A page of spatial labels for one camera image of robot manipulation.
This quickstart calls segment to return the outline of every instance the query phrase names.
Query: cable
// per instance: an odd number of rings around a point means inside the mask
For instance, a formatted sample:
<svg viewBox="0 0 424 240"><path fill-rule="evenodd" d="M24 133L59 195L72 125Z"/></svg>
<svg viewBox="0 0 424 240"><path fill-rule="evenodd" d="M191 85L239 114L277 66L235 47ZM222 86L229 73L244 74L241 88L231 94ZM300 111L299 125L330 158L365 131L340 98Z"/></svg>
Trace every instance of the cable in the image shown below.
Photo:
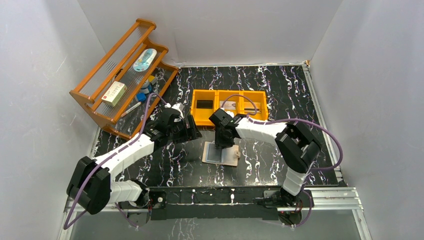
<svg viewBox="0 0 424 240"><path fill-rule="evenodd" d="M225 101L222 103L222 107L224 106L224 103L229 98L231 98L233 96L239 96L239 97L242 97L242 98L247 99L250 103L252 103L252 105L254 107L254 115L257 113L256 105L252 102L252 100L250 100L248 97L243 96L243 95L240 95L240 94L234 94L234 95L231 95L231 96L227 97L225 99ZM323 131L324 133L328 134L331 137L331 139L333 139L333 141L335 142L335 144L336 144L336 146L338 148L339 157L338 157L338 161L333 166L311 168L310 171L312 171L312 170L314 170L314 171L328 171L328 170L333 170L333 169L337 168L342 163L342 160L343 160L343 149L342 149L342 146L341 146L340 142L337 140L336 136L334 136L330 131L328 131L324 127L322 127L322 126L320 126L320 125L318 125L318 124L316 124L314 122L311 122L311 121L308 121L308 120L304 120L304 119L299 119L299 118L286 118L286 119L280 119L280 120L275 120L275 121L255 121L255 120L253 120L250 117L247 117L247 119L248 119L248 121L250 121L250 122L252 122L254 124L261 124L261 125L269 125L269 124L276 124L276 123L286 123L286 122L301 122L301 123L305 123L305 124L314 126L314 127L318 128L318 129L320 129L321 131ZM294 224L293 227L298 227L298 226L303 225L309 219L309 217L311 215L311 212L312 212L312 197L304 190L304 188L305 188L305 185L304 184L301 187L301 191L304 194L306 194L308 196L308 198L309 198L309 211L307 212L306 217L299 224Z"/></svg>
<svg viewBox="0 0 424 240"><path fill-rule="evenodd" d="M142 122L142 125L141 125L141 129L140 129L140 132L139 132L139 134L138 134L138 136L133 140L133 141L131 141L128 145L126 145L125 147L123 147L123 148L121 148L118 152L120 153L120 152L122 152L124 149L126 149L126 148L128 148L128 146L131 146L133 143L135 143L140 137L141 137L141 135L142 135L142 133L143 133L143 130L144 130L144 128L145 128L145 125L146 125L146 121L147 121L147 113L148 113L148 110L149 110L149 105L150 105L150 100L151 100L151 98L152 98L152 96L158 96L159 98L160 98L160 100L162 100L162 102L164 102L165 104L167 104L167 102L165 102L165 100L159 95L159 94L157 94L156 92L152 92L149 96L148 96L148 98L147 98L147 102L146 102L146 107L145 107L145 110L144 110L144 116L143 116L143 122ZM114 156L116 156L117 155L117 153L116 152L114 152L114 153L112 153L110 156L108 156L108 157L106 157L106 159L105 160L103 160L102 162L100 162L97 166L95 166L94 168L93 168L93 170L91 170L91 172L87 175L87 177L85 178L85 180L84 180L84 182L81 184L81 187L79 187L79 190L78 190L78 192L76 193L76 196L75 196L75 199L73 200L73 203L72 203L72 206L70 207L70 209L69 209L69 212L68 212L68 214L67 214L67 217L66 217L66 220L65 220L65 223L64 223L64 225L63 225L63 229L64 230L67 230L70 226L72 226L82 215L84 215L86 212L87 212L87 210L84 210L83 212L81 212L78 216L76 216L75 217L75 219L74 220L72 220L71 222L69 222L70 221L70 219L71 219L71 216L72 216L72 214L74 213L74 210L75 210L75 207L77 206L77 203L78 203L78 201L80 200L80 197L81 197L81 194L83 193L83 190L84 190L84 188L86 187L86 185L87 185L87 183L89 182L89 180L90 180L90 178L94 175L94 173L103 165L103 164L105 164L107 161L109 161L110 159L112 159ZM134 223L134 222L132 222L127 216L126 216L126 214L124 213L124 211L119 207L119 205L117 204L117 203L115 203L115 205L116 205L116 207L118 208L118 210L124 215L124 217L126 218L126 220L129 222L129 224L131 224L131 225L133 225L134 227L136 227L137 225Z"/></svg>
<svg viewBox="0 0 424 240"><path fill-rule="evenodd" d="M250 115L250 116L254 116L254 115L256 115L256 114L258 113L258 108L256 107L255 103L254 103L254 102L253 102L250 98L248 98L247 96L243 96L243 95L240 95L240 94L233 94L233 95L230 95L229 97L227 97L227 98L226 98L226 99L222 102L221 108L223 108L223 107L224 107L224 104L228 101L228 99L230 99L230 98L232 98L232 97L242 97L242 98L246 99L247 101L249 101L249 102L252 104L252 106L254 107L254 113L252 114L252 113L248 112L248 113L246 114L246 116L248 116L248 115Z"/></svg>
<svg viewBox="0 0 424 240"><path fill-rule="evenodd" d="M306 221L309 219L309 217L311 216L311 212L312 212L312 197L311 195L308 194L308 192L306 192L305 190L302 190L302 192L304 194L307 195L307 197L309 198L309 210L307 211L307 215L306 217L299 223L299 224L295 224L293 227L299 227L302 226L303 224L306 223Z"/></svg>
<svg viewBox="0 0 424 240"><path fill-rule="evenodd" d="M338 148L338 152L339 152L339 157L338 157L338 161L329 167L317 167L317 168L311 168L311 171L328 171L328 170L333 170L335 168L337 168L343 160L343 149L342 146L339 142L339 140L337 140L336 136L334 136L330 131L328 131L327 129L325 129L324 127L308 121L308 120L304 120L304 119L300 119L300 118L286 118L286 119L280 119L280 120L275 120L275 121L255 121L252 120L251 118L248 119L250 122L254 123L254 124L261 124L261 125L269 125L269 124L277 124L277 123L287 123L287 122L301 122L301 123L305 123L311 126L314 126L318 129L320 129L321 131L323 131L324 133L328 134L330 136L331 139L333 139L335 145Z"/></svg>
<svg viewBox="0 0 424 240"><path fill-rule="evenodd" d="M240 95L240 94L233 94L233 95L230 95L229 97L227 97L222 102L221 108L223 108L224 107L224 104L228 101L228 99L230 99L232 97L242 97L242 98L245 98L254 107L254 114L252 114L252 115L256 115L256 113L258 112L258 109L257 109L255 103L250 98L248 98L247 96ZM343 160L343 149L342 149L342 146L341 146L340 142L337 140L336 136L334 136L330 131L328 131L324 127L322 127L322 126L320 126L320 125L318 125L318 124L316 124L314 122L311 122L311 121L308 121L308 120L304 120L304 119L300 119L300 118L286 118L286 119L280 119L280 120L275 120L275 121L255 121L252 118L248 117L248 120L250 122L254 123L254 124L261 124L261 125L269 125L269 124L277 124L277 123L287 123L287 122L301 122L301 123L304 123L304 124L308 124L308 125L314 126L314 127L318 128L319 130L323 131L324 133L328 134L330 136L330 138L333 139L333 141L335 142L335 145L338 148L339 158L338 158L338 161L333 166L311 168L311 171L312 170L314 170L314 171L328 171L328 170L333 170L333 169L337 168L342 163L342 160Z"/></svg>
<svg viewBox="0 0 424 240"><path fill-rule="evenodd" d="M299 210L297 210L298 209L298 206L296 205L296 209L294 211L298 213L298 212L302 211L303 207L304 207L304 201L300 200L300 208L299 208Z"/></svg>

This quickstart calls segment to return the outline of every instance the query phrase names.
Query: orange wooden rack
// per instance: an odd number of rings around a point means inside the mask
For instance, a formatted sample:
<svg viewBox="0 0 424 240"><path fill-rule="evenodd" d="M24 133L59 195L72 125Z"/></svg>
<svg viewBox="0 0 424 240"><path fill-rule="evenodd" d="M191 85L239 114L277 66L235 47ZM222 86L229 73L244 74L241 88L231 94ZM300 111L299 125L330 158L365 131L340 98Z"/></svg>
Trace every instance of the orange wooden rack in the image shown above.
<svg viewBox="0 0 424 240"><path fill-rule="evenodd" d="M177 67L162 62L168 48L149 39L149 34L154 29L156 29L154 22L137 19L134 25L84 77L78 86L69 92L101 129L124 139L130 139L136 135L142 127L142 121L131 134L123 133L117 130L115 126L144 82L148 81L152 72L156 68L171 72L169 79L159 92L160 96L163 96L178 73ZM145 49L156 49L157 54L149 69L143 72L135 72L132 65ZM113 81L125 83L128 87L114 107L103 103L101 99ZM157 97L149 107L147 117L150 116L158 102L159 98Z"/></svg>

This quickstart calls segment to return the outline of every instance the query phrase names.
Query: white wall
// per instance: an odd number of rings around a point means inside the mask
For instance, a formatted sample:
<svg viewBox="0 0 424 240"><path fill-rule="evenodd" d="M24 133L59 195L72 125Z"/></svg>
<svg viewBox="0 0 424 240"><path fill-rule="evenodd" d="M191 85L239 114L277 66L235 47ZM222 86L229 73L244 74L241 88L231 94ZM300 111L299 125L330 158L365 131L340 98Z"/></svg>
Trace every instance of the white wall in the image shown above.
<svg viewBox="0 0 424 240"><path fill-rule="evenodd" d="M1 1L0 239L55 239L96 125L69 95L105 54L76 0Z"/></svg>
<svg viewBox="0 0 424 240"><path fill-rule="evenodd" d="M310 60L342 0L78 0L108 51L137 18L172 65Z"/></svg>
<svg viewBox="0 0 424 240"><path fill-rule="evenodd" d="M345 0L311 61L374 239L424 235L424 2Z"/></svg>

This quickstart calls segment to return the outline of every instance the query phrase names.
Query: black and white patterned floor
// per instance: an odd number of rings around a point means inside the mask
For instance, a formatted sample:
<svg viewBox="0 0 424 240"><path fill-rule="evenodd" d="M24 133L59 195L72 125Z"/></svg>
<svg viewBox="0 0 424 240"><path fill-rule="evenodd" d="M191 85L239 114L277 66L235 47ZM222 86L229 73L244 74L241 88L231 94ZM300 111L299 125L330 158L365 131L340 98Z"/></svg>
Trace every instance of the black and white patterned floor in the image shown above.
<svg viewBox="0 0 424 240"><path fill-rule="evenodd" d="M167 74L159 70L156 90L165 83ZM269 120L301 118L319 123L305 74L300 65L285 66L223 66L181 68L165 92L163 99L171 105L182 103L188 114L194 89L265 91ZM150 116L161 112L162 104ZM120 120L118 125L132 132L143 116L144 106ZM279 151L271 144L253 139L236 140L241 158L237 167L202 162L205 141L214 140L212 129L200 127L203 137L183 144L168 144L152 155L127 168L118 181L138 179L155 187L222 187L222 186L280 186L286 174ZM323 134L312 129L323 146ZM125 140L101 131L95 156L118 147ZM327 147L319 154L315 167L331 166ZM308 185L337 185L333 171L310 175Z"/></svg>

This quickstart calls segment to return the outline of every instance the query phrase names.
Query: orange tray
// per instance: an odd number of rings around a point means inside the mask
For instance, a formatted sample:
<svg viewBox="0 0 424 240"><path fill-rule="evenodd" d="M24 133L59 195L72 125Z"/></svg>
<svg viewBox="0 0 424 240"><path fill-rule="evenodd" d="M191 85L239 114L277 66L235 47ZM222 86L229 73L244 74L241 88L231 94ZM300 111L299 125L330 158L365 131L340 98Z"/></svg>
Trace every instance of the orange tray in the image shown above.
<svg viewBox="0 0 424 240"><path fill-rule="evenodd" d="M257 120L268 120L267 96L264 91L233 91L195 89L191 101L190 113L197 126L214 126L209 117L221 107L223 101L231 95L248 97L256 105L257 113L251 116ZM236 114L254 113L252 104L241 96L233 96L225 103L224 109Z"/></svg>

